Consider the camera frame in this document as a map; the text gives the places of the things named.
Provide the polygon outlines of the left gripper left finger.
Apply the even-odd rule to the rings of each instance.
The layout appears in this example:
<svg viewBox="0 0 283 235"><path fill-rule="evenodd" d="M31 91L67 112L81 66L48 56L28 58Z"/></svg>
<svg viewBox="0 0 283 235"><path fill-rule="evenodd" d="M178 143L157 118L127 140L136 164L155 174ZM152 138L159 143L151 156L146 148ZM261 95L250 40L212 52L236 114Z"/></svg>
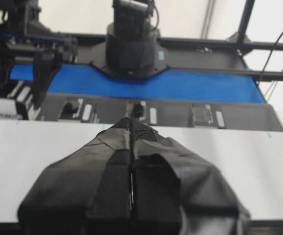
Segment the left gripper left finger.
<svg viewBox="0 0 283 235"><path fill-rule="evenodd" d="M26 235L125 235L131 219L131 120L47 166L18 209Z"/></svg>

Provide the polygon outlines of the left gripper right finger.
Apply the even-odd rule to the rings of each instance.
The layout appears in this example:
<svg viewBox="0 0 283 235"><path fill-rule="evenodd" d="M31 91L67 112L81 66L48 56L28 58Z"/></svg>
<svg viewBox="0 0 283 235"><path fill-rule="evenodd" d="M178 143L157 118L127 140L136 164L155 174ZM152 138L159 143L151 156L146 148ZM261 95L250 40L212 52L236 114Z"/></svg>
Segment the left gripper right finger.
<svg viewBox="0 0 283 235"><path fill-rule="evenodd" d="M246 235L250 213L221 171L131 121L134 216L148 235Z"/></svg>

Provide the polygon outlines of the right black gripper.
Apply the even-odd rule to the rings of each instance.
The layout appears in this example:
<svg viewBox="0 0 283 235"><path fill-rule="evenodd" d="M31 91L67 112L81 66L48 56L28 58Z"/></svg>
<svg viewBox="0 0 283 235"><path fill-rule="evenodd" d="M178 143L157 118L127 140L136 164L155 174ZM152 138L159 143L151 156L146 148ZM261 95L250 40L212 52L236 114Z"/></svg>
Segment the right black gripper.
<svg viewBox="0 0 283 235"><path fill-rule="evenodd" d="M0 92L5 88L14 65L33 63L32 103L40 108L47 90L62 63L75 63L78 41L70 35L20 35L0 31Z"/></svg>

